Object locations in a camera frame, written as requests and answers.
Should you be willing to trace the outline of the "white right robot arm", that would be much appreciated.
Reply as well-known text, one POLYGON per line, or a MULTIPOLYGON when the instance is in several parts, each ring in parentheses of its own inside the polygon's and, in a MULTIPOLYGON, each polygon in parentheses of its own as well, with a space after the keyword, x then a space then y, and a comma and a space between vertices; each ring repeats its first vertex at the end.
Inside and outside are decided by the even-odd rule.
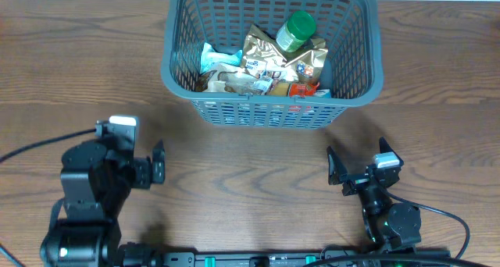
POLYGON ((378 249, 410 248, 421 241, 420 210, 404 201, 392 201, 388 188, 399 181, 404 161, 384 138, 379 139, 379 149, 363 173, 351 174, 334 149, 328 147, 328 183, 341 185, 344 196, 359 197, 366 233, 378 249))

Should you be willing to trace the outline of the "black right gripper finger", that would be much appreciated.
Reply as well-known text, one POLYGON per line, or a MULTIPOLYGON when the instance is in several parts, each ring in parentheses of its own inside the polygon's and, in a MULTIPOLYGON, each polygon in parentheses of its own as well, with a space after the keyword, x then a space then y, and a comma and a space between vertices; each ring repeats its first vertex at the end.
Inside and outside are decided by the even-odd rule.
POLYGON ((389 155, 392 154, 396 159, 398 160, 398 165, 403 166, 404 161, 403 159, 397 154, 397 152, 390 146, 390 144, 387 142, 385 137, 380 137, 379 138, 379 149, 380 153, 382 155, 389 155))
POLYGON ((345 183, 348 179, 348 170, 331 146, 327 148, 327 159, 329 164, 328 183, 330 185, 345 183))

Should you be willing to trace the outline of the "brown white snack bag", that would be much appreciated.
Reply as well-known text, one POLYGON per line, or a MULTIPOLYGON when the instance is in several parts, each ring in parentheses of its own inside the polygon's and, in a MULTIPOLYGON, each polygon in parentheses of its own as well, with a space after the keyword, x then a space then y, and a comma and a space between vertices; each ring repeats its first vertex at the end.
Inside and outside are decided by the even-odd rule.
POLYGON ((251 73, 245 68, 218 62, 198 78, 195 91, 265 95, 286 77, 284 69, 251 73))

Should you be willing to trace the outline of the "white packet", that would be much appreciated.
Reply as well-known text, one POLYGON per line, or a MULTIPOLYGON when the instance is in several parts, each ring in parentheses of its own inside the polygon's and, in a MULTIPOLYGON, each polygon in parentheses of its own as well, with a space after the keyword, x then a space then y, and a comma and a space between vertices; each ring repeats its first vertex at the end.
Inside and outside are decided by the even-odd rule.
POLYGON ((202 54, 200 56, 200 73, 206 73, 217 63, 224 63, 232 66, 239 66, 243 57, 243 51, 238 50, 236 53, 229 55, 221 52, 216 52, 209 43, 204 43, 202 54))

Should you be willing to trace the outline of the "gold foil coffee bag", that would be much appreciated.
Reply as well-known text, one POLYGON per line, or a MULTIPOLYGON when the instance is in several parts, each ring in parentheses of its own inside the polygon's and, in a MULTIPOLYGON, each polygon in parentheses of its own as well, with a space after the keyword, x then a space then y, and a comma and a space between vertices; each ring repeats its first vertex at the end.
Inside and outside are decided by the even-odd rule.
POLYGON ((268 34, 251 25, 243 46, 240 67, 259 79, 315 85, 326 62, 328 49, 322 38, 309 39, 295 52, 283 52, 268 34))

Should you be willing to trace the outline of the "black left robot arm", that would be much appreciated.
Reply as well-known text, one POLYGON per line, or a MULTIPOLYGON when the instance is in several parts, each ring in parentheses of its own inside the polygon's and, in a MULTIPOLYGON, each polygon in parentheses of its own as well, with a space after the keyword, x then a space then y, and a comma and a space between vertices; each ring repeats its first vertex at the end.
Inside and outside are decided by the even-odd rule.
POLYGON ((62 156, 64 197, 51 212, 40 256, 46 266, 112 266, 119 258, 118 216, 133 189, 147 190, 166 177, 159 141, 146 158, 116 138, 85 141, 62 156))

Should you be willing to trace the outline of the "green lid glass jar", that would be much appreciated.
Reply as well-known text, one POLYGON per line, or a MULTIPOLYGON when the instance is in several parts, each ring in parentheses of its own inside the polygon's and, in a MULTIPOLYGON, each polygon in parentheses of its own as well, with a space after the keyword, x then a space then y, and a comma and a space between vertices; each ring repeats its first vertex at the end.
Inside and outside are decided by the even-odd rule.
POLYGON ((316 21, 306 11, 295 11, 277 31, 276 43, 284 52, 295 52, 316 32, 316 21))

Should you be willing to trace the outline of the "spaghetti pasta packet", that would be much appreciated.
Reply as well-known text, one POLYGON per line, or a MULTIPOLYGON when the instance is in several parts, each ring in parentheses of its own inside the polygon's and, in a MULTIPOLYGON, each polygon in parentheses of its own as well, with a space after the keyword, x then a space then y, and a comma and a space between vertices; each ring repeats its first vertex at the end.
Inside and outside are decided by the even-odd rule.
POLYGON ((317 83, 316 85, 312 85, 312 84, 279 82, 271 89, 268 95, 288 96, 288 97, 299 96, 301 98, 304 98, 305 96, 313 96, 316 93, 316 90, 319 86, 320 86, 319 83, 317 83))

